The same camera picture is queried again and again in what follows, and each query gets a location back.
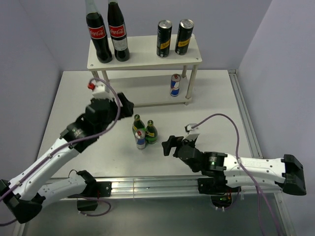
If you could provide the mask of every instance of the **two-tier shelf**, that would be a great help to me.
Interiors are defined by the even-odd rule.
[[[109,63],[101,63],[96,57],[93,42],[90,42],[88,70],[94,77],[99,77],[101,71],[104,80],[110,81],[111,86],[116,92],[123,92],[130,101],[133,101],[136,107],[154,106],[166,104],[188,104],[192,97],[192,89],[197,74],[198,65],[202,62],[200,51],[192,35],[189,49],[185,55],[175,53],[176,35],[171,37],[170,54],[166,58],[157,56],[157,36],[137,36],[128,37],[128,47],[130,50],[130,59],[125,62],[113,60]],[[109,39],[111,52],[114,48]],[[187,66],[192,65],[190,79],[187,79]],[[109,70],[142,70],[142,69],[165,69],[169,66],[182,66],[182,80],[180,82],[180,93],[177,97],[170,95],[171,74],[167,76],[158,76],[152,72],[148,77],[130,77],[111,80],[107,71]]]

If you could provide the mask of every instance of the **blue and silver can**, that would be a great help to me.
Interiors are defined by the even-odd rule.
[[[171,78],[171,96],[176,97],[179,94],[179,83],[181,81],[181,75],[174,74]]]
[[[146,147],[146,134],[142,129],[138,129],[134,134],[134,138],[136,140],[137,148],[144,149]]]

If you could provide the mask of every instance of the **green glass bottle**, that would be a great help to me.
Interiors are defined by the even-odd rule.
[[[149,144],[154,144],[158,140],[158,131],[153,124],[153,120],[148,121],[146,128],[146,140]]]
[[[142,122],[142,120],[140,119],[140,115],[135,114],[134,115],[134,122],[132,125],[133,134],[135,134],[138,129],[142,129],[144,132],[146,132],[146,127],[145,127],[144,123]]]

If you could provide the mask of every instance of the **red label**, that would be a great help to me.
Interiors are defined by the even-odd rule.
[[[120,38],[126,35],[125,24],[121,26],[109,26],[110,35],[115,38]]]
[[[104,26],[98,27],[98,28],[91,28],[89,27],[90,36],[94,39],[100,39],[106,36],[106,31]]]

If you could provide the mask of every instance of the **can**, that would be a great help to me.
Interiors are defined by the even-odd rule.
[[[174,74],[171,77],[171,96],[176,97],[179,94],[179,83],[181,81],[181,75]]]
[[[134,134],[134,138],[136,140],[137,148],[144,149],[146,147],[146,134],[142,129],[138,129]]]
[[[169,55],[171,43],[172,22],[162,20],[157,25],[157,55],[165,58]]]
[[[179,55],[186,54],[193,30],[193,21],[183,19],[179,23],[175,52]]]

